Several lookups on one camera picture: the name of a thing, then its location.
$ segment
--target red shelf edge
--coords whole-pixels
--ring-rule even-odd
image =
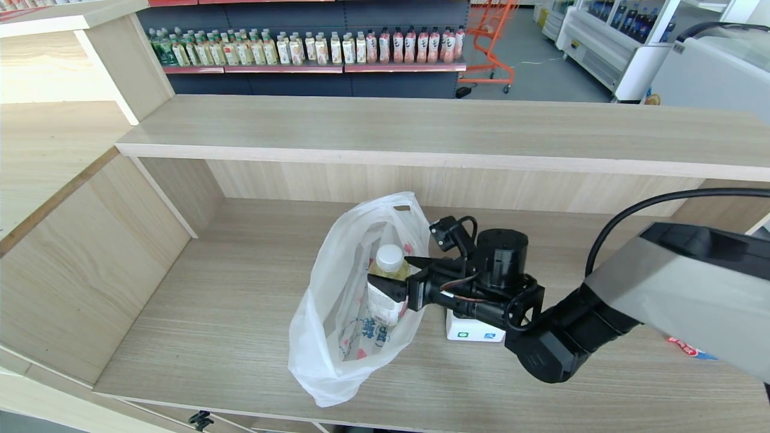
[[[163,66],[166,74],[223,74],[222,66]]]
[[[225,73],[232,74],[341,74],[343,67],[341,65],[303,65],[303,66],[225,66]]]
[[[345,72],[366,73],[366,72],[464,72],[467,65],[464,62],[458,63],[361,63],[356,65],[345,65]]]
[[[150,8],[161,8],[163,6],[191,6],[197,4],[198,0],[149,0]]]

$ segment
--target white wall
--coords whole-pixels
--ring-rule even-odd
[[[770,0],[760,0],[748,23],[770,25]]]

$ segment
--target wooden table surface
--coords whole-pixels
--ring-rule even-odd
[[[0,110],[0,239],[130,128],[114,102],[3,104]]]
[[[414,431],[767,431],[759,380],[687,357],[637,327],[564,384],[533,379],[501,344],[448,341],[429,306],[414,342],[351,401],[318,408],[286,368],[289,322],[331,224],[350,205],[226,199],[115,352],[95,391],[243,415]],[[605,216],[425,209],[527,233],[546,305],[581,281]],[[651,221],[632,217],[601,257]]]
[[[177,95],[127,156],[770,180],[750,113],[569,102]]]

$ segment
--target white plastic bag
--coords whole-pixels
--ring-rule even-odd
[[[367,271],[381,244],[427,256],[428,225],[414,193],[397,193],[345,212],[326,235],[289,328],[289,370],[320,407],[353,398],[414,338],[423,311],[406,310],[390,328],[374,321]]]

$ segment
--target refrigerator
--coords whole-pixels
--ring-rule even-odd
[[[749,111],[770,124],[770,27],[707,22],[681,33],[641,103]]]

